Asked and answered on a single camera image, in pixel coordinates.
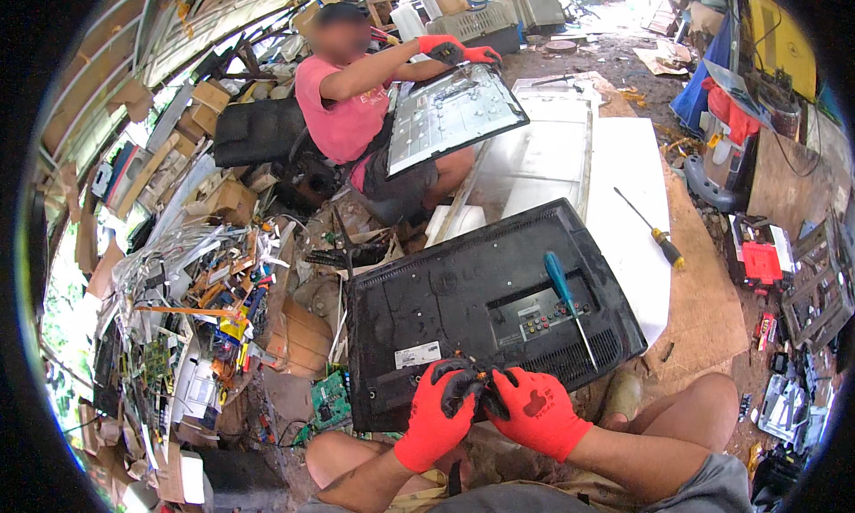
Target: blue-handled screwdriver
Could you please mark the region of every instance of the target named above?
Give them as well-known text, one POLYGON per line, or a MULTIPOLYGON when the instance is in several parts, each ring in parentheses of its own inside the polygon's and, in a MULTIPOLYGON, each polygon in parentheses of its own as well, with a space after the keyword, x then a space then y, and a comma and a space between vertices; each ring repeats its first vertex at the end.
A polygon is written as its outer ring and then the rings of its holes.
POLYGON ((598 371, 599 367, 597 366, 597 360, 593 357, 591 344, 588 343, 587 337, 585 336, 585 330, 582 329, 582 323, 579 322, 579 313, 576 311, 576 307, 573 302, 573 294, 570 293, 570 287, 567 285, 567 280, 564 279, 564 267, 561 264, 561 260, 558 259, 558 256, 554 251, 547 251, 543 255, 543 263, 546 265, 546 273, 549 274, 550 279, 552 279, 552 284, 555 286, 555 294, 558 294, 558 297, 560 297, 564 304, 567 305, 567 308, 570 309, 570 314, 573 316, 573 320, 576 321, 576 326, 579 327, 579 334, 582 336, 582 342, 585 343, 585 348, 588 350, 588 357, 591 358, 593 369, 598 371))

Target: screwdriver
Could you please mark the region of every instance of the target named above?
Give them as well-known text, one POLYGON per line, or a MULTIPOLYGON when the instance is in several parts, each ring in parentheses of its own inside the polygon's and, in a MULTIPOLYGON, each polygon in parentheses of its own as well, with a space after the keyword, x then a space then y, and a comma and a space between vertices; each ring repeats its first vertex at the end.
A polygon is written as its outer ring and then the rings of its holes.
POLYGON ((665 254, 665 259, 668 260, 668 263, 670 263, 670 265, 676 269, 683 268, 683 266, 686 265, 686 261, 683 259, 683 255, 680 253, 679 250, 677 250, 677 247, 675 245, 671 244, 671 241, 668 240, 668 238, 665 236, 665 233, 660 231, 659 228, 655 228, 654 226, 650 225, 650 222, 647 221, 647 219, 641 215, 639 210, 635 208, 635 206, 632 205, 623 194, 621 194, 621 191, 617 190, 617 187, 615 187, 615 192, 617 192, 617 195, 623 198, 625 202, 627 202, 629 208, 632 208, 635 211, 636 215, 638 215, 639 218, 644 220, 644 222, 647 224, 647 227, 650 228, 650 235, 653 237, 653 240, 656 240, 656 243, 659 244, 659 248, 665 254))
POLYGON ((567 305, 567 308, 570 309, 570 314, 573 316, 573 320, 576 321, 576 326, 579 327, 579 334, 582 336, 582 342, 585 343, 585 348, 588 350, 588 357, 591 358, 594 371, 599 371, 597 360, 593 358, 591 345, 588 343, 587 337, 585 336, 585 330, 582 329, 582 323, 579 322, 579 313, 576 312, 573 295, 570 294, 570 287, 567 286, 567 280, 564 279, 564 267, 561 264, 561 260, 555 252, 547 251, 543 255, 543 263, 546 265, 546 273, 549 273, 549 277, 552 279, 552 284, 555 285, 555 294, 558 294, 558 297, 560 297, 564 304, 567 305))

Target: yellow panel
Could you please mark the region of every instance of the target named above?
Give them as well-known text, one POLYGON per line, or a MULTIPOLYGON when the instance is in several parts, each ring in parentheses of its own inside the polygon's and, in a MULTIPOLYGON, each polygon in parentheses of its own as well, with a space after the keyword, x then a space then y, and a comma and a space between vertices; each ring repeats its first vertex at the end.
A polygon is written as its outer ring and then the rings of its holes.
POLYGON ((793 89, 808 101, 814 102, 817 93, 817 64, 813 49, 798 24, 775 1, 749 2, 754 41, 757 42, 760 37, 769 33, 755 48, 754 66, 770 75, 775 74, 775 69, 783 69, 793 78, 793 89))

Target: pink t-shirt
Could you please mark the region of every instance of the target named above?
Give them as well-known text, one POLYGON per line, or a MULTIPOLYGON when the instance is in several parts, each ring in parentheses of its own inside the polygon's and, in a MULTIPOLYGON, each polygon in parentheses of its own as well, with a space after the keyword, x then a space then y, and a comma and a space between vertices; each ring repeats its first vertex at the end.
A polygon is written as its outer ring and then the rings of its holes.
MULTIPOLYGON (((386 89, 379 85, 325 109, 321 104, 321 81, 341 70, 342 67, 313 55, 300 63, 295 74, 297 102, 309 134, 318 149, 336 164, 355 161, 365 152, 369 142, 383 127, 383 118, 389 108, 386 89)), ((350 175, 350 182, 359 191, 362 191, 368 161, 367 158, 359 163, 350 175)))

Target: leg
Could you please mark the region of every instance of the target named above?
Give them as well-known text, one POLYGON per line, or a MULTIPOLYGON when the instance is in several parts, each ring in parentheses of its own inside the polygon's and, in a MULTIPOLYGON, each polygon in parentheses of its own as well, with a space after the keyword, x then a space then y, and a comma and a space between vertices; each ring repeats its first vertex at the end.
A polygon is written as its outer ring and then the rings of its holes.
POLYGON ((428 210, 436 208, 445 196, 464 182, 475 161, 476 151, 472 146, 438 158, 434 163, 440 176, 436 184, 425 192, 422 206, 428 210))
MULTIPOLYGON (((312 480, 323 489, 338 476, 390 448, 389 444, 359 440, 341 432, 321 433, 306 448, 306 467, 312 480)), ((436 486, 433 481, 422 476, 413 476, 401 487, 399 494, 415 493, 436 486)))
POLYGON ((607 415, 601 426, 685 440, 721 452, 733 434, 738 414, 733 380, 714 373, 695 379, 684 391, 653 402, 632 422, 620 418, 623 415, 607 415))

